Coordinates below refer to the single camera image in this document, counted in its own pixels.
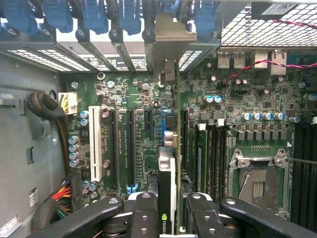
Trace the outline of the black RAM slot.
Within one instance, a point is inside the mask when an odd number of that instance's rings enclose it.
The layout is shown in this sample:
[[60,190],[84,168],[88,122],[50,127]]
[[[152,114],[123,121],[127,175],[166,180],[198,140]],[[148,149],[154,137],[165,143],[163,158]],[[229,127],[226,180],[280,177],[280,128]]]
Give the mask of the black RAM slot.
[[221,189],[220,189],[220,199],[222,199],[224,196],[225,196],[225,179],[226,179],[226,168],[227,168],[227,165],[226,165],[226,162],[227,162],[227,155],[226,155],[226,127],[222,127],[221,128],[221,138],[220,138],[220,148],[221,148],[221,170],[220,170],[220,178],[221,178],[221,181],[220,181],[220,186],[221,186]]
[[[310,149],[309,149],[309,146],[307,146],[307,141],[310,138],[309,127],[305,125],[303,130],[304,132],[303,132],[302,159],[309,160],[309,158],[307,158],[307,156],[310,155]],[[309,178],[309,164],[303,163],[301,224],[305,228],[307,227],[308,178]]]
[[[294,134],[294,152],[293,158],[298,159],[301,146],[301,124],[295,124]],[[291,206],[291,221],[295,224],[300,223],[300,188],[299,182],[301,165],[300,162],[293,162],[293,183],[292,183],[292,206]]]
[[212,126],[208,126],[208,195],[213,198],[213,162],[212,162],[212,151],[213,151],[213,136],[212,136]]
[[317,117],[313,117],[313,138],[312,138],[312,161],[316,162],[312,165],[312,180],[311,180],[311,212],[312,212],[312,228],[316,228],[316,210],[317,210]]
[[217,170],[216,170],[216,178],[217,178],[217,200],[220,201],[220,166],[221,166],[221,148],[220,148],[220,138],[221,138],[221,128],[224,127],[224,119],[217,119],[216,122],[216,162],[217,162]]

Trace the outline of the CPU socket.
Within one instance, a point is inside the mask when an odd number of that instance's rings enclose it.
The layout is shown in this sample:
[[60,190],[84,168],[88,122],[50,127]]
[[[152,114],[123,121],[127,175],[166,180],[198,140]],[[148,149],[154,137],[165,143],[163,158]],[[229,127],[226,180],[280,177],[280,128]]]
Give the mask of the CPU socket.
[[288,219],[290,163],[285,148],[276,152],[243,154],[232,152],[228,164],[227,195],[252,203],[284,219]]

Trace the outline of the white expansion slot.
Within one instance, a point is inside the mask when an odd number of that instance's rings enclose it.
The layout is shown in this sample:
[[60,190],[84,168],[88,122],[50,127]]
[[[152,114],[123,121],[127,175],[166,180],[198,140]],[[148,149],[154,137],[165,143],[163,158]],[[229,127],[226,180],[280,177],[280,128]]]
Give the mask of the white expansion slot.
[[89,106],[89,139],[91,181],[102,179],[102,138],[99,106]]

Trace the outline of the blue expansion slot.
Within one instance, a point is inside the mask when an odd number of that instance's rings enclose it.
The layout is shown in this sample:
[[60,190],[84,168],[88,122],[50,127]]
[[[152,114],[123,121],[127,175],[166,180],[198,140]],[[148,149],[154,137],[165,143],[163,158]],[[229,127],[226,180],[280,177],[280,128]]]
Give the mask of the blue expansion slot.
[[161,145],[162,146],[164,146],[164,132],[165,132],[165,129],[166,129],[166,127],[165,127],[165,119],[164,119],[165,113],[166,113],[165,110],[161,111],[161,140],[162,140]]

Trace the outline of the short black expansion slot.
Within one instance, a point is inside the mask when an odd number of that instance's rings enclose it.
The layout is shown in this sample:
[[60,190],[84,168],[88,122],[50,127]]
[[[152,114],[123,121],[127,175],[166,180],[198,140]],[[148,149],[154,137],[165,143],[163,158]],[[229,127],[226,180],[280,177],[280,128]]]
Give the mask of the short black expansion slot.
[[145,131],[149,132],[152,131],[152,111],[151,110],[145,110],[144,111],[144,123],[145,123]]

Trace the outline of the thin locking lever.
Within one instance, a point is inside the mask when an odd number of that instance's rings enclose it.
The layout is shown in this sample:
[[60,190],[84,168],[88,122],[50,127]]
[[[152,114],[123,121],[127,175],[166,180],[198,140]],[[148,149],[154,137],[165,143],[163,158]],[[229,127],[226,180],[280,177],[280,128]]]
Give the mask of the thin locking lever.
[[289,158],[289,157],[284,157],[284,159],[288,160],[288,161],[293,161],[293,162],[300,162],[300,163],[308,163],[308,164],[317,165],[317,161],[309,161],[309,160]]

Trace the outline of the green motherboard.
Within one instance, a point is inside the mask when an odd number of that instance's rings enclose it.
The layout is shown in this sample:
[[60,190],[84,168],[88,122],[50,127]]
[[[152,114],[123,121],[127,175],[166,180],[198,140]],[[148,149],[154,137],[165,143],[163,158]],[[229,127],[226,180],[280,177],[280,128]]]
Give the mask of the green motherboard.
[[[196,69],[180,74],[180,106],[188,111],[188,164],[181,181],[187,180],[193,192],[198,191],[197,134],[198,124],[212,126],[213,136],[213,198],[217,200],[216,122],[224,119],[226,127],[227,168],[225,197],[227,197],[227,173],[232,152],[240,148],[243,154],[252,152],[276,152],[285,148],[287,157],[293,158],[295,124],[301,124],[302,159],[303,128],[309,127],[307,146],[312,161],[313,117],[317,117],[317,52],[294,54],[287,52],[285,75],[271,75],[271,54],[267,69],[255,69],[251,55],[245,55],[242,69],[233,67],[233,56],[229,69],[217,67],[217,56],[208,57]],[[170,85],[163,85],[152,74],[77,74],[69,77],[67,89],[77,93],[77,114],[68,119],[70,166],[80,175],[81,204],[88,206],[106,196],[119,196],[127,200],[127,139],[126,113],[135,115],[135,163],[136,192],[148,191],[154,194],[166,192],[167,180],[162,179],[160,150],[166,147],[174,158],[172,147],[173,127],[176,115],[172,107],[174,93]],[[89,106],[99,106],[102,138],[102,179],[91,181]],[[144,111],[152,111],[152,131],[145,131]],[[165,110],[164,146],[161,145],[161,111]],[[118,187],[113,187],[112,159],[109,139],[109,112],[117,113],[117,172]],[[290,163],[289,213],[291,221],[293,161]],[[303,163],[300,163],[300,223],[302,211]],[[307,229],[312,228],[311,180],[312,165],[309,164]]]

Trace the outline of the white power connector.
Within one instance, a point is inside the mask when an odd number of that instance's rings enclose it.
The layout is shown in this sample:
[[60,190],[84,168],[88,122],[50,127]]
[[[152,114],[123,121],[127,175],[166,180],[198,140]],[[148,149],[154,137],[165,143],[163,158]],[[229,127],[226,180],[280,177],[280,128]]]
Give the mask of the white power connector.
[[66,115],[77,114],[78,102],[76,92],[59,93],[58,101]]

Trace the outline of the grey power supply unit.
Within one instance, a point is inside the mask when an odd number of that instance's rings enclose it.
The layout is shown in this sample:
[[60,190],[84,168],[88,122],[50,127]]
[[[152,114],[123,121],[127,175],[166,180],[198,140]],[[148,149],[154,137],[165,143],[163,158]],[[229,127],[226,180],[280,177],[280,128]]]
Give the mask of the grey power supply unit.
[[25,105],[34,91],[56,98],[63,89],[55,72],[0,55],[0,229],[8,238],[30,234],[35,210],[65,176],[56,123]]

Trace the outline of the silver rear port block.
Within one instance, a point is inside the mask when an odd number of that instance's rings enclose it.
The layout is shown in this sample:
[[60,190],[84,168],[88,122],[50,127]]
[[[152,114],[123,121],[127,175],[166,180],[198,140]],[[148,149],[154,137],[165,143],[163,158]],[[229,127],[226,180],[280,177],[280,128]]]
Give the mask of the silver rear port block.
[[254,65],[255,69],[267,69],[267,62],[263,62],[263,60],[268,59],[267,51],[255,51],[254,62],[259,62]]
[[270,66],[270,74],[271,75],[285,75],[286,74],[286,67],[282,65],[286,65],[287,63],[287,53],[284,50],[274,50],[271,54],[271,62]]
[[233,67],[235,69],[242,69],[245,67],[246,59],[244,52],[236,52],[233,54]]
[[218,52],[217,58],[218,63],[217,67],[220,69],[229,69],[232,53],[229,52]]

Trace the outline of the open black PC case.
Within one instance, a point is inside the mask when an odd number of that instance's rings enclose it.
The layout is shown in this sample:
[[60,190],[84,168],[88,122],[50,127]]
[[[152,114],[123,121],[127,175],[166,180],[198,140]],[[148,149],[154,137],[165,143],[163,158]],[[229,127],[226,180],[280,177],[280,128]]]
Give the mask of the open black PC case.
[[[73,17],[73,31],[61,33],[47,23],[43,0],[28,0],[35,13],[38,33],[27,35],[10,27],[0,0],[0,55],[55,72],[70,92],[70,76],[77,74],[152,74],[155,73],[154,44],[157,0],[140,0],[141,32],[128,35],[119,25],[119,0],[105,0],[108,32],[97,35],[84,25],[81,0],[67,0]],[[218,52],[244,52],[254,60],[255,51],[284,50],[294,54],[317,52],[317,0],[215,0],[218,1],[214,30],[210,38],[188,44],[179,60],[179,72],[189,73]],[[175,22],[196,33],[195,0],[180,0]],[[42,91],[30,93],[26,108],[35,116],[53,121],[58,127],[65,176],[61,184],[39,204],[31,220],[29,235],[85,208],[81,204],[80,175],[70,166],[68,119],[56,98]],[[180,234],[171,235],[171,191],[174,158],[163,147],[161,178],[167,180],[166,192],[154,194],[158,205],[158,238],[195,238],[183,223],[183,197]]]

